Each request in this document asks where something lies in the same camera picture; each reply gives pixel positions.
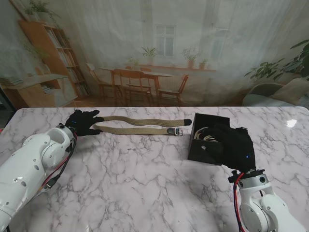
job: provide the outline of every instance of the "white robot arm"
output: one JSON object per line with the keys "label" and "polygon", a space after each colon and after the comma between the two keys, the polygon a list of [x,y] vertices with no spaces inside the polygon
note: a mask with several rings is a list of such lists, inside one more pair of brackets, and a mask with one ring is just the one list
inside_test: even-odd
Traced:
{"label": "white robot arm", "polygon": [[[249,232],[307,232],[290,214],[286,203],[277,196],[265,174],[241,179],[240,214]],[[260,198],[255,193],[264,191]]]}
{"label": "white robot arm", "polygon": [[32,135],[0,168],[0,231],[26,205],[69,153],[76,139],[69,128],[60,124],[44,134]]}

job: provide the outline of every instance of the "bookshelf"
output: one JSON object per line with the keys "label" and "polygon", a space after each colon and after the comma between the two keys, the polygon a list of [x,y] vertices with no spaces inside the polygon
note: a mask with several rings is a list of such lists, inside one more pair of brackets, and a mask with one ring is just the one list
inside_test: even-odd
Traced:
{"label": "bookshelf", "polygon": [[79,98],[90,95],[80,65],[62,29],[39,22],[19,21],[19,25],[34,46],[42,48],[48,56],[43,58],[51,73],[66,75]]}

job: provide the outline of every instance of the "screw hole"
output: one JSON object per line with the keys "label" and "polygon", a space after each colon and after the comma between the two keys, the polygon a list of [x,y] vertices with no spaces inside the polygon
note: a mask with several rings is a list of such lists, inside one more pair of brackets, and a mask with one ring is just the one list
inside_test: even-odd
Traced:
{"label": "screw hole", "polygon": [[261,176],[260,177],[260,181],[261,181],[261,183],[264,183],[266,180],[265,180],[265,177],[263,177],[263,176]]}

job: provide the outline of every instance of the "window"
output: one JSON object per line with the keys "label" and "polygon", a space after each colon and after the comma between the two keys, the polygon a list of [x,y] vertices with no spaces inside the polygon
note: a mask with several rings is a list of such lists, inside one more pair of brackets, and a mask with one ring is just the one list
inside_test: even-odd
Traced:
{"label": "window", "polygon": [[156,26],[156,51],[158,55],[173,56],[175,26]]}
{"label": "window", "polygon": [[222,50],[223,50],[223,45],[225,42],[225,37],[227,35],[228,30],[227,29],[219,29],[217,28],[215,33],[214,33],[214,38],[212,41],[212,48],[211,48],[211,54],[210,54],[210,59],[218,61]]}

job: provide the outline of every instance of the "window sill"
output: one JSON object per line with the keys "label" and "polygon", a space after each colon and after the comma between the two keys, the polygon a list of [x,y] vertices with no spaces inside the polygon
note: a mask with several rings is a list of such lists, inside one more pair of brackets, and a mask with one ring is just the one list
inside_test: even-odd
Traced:
{"label": "window sill", "polygon": [[174,69],[174,70],[192,70],[192,71],[204,71],[204,72],[216,72],[215,69],[189,69],[189,68],[182,68],[182,67],[171,67],[171,66],[156,66],[150,64],[141,64],[140,66],[149,67],[149,68],[159,68],[159,69]]}

